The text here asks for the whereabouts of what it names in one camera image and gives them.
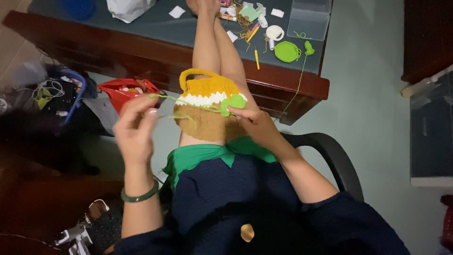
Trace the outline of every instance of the blue object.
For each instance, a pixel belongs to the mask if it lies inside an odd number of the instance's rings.
[[[73,18],[86,20],[96,10],[94,0],[59,0],[61,6]]]
[[[66,119],[64,119],[64,124],[66,125],[66,123],[68,123],[69,120],[71,119],[71,116],[74,113],[74,110],[77,108],[77,104],[80,102],[80,99],[82,98],[82,95],[85,92],[85,89],[87,88],[87,82],[83,76],[81,76],[77,72],[74,72],[70,69],[62,69],[60,71],[60,75],[66,76],[70,79],[76,79],[76,80],[82,82],[82,87],[80,88],[79,94],[76,97],[76,101],[72,105],[71,110],[69,110],[69,112],[67,113]]]

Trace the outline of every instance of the white thread spool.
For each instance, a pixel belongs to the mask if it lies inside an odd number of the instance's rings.
[[[269,39],[269,49],[274,50],[275,48],[275,41],[274,39]]]

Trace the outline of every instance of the white plastic bag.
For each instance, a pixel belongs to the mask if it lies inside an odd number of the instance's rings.
[[[112,17],[130,23],[153,7],[155,3],[156,0],[107,0],[107,7],[112,13]]]

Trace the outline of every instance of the green garment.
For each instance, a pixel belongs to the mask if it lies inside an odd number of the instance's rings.
[[[194,169],[200,162],[221,158],[229,167],[236,154],[253,155],[268,163],[275,162],[272,152],[254,143],[250,137],[238,137],[231,143],[220,146],[212,144],[188,145],[170,152],[164,173],[168,174],[167,184],[173,189],[179,181],[179,174]]]

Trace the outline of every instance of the green bracelet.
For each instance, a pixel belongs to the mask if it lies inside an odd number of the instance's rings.
[[[145,200],[149,199],[150,197],[154,196],[154,194],[156,194],[158,190],[159,190],[159,183],[157,182],[156,179],[154,179],[153,188],[150,191],[148,191],[146,194],[141,195],[141,196],[136,196],[136,197],[128,196],[128,195],[126,195],[126,192],[124,191],[124,188],[123,188],[123,190],[121,191],[121,199],[124,202],[128,202],[128,203],[142,202],[142,201],[145,201]]]

